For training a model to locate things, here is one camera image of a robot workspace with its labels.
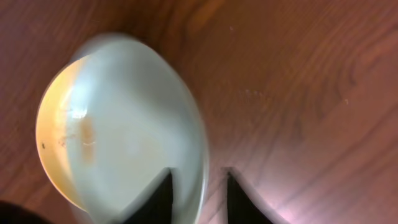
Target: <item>tabletop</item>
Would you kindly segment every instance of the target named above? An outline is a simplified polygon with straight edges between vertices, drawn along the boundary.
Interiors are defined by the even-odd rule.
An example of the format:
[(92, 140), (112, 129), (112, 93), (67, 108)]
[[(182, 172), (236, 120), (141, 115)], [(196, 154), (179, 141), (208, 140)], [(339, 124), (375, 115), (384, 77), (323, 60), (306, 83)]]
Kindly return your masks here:
[(76, 223), (35, 148), (46, 86), (86, 40), (123, 32), (168, 61), (210, 142), (200, 223), (235, 167), (290, 223), (398, 219), (398, 1), (2, 0), (0, 199)]

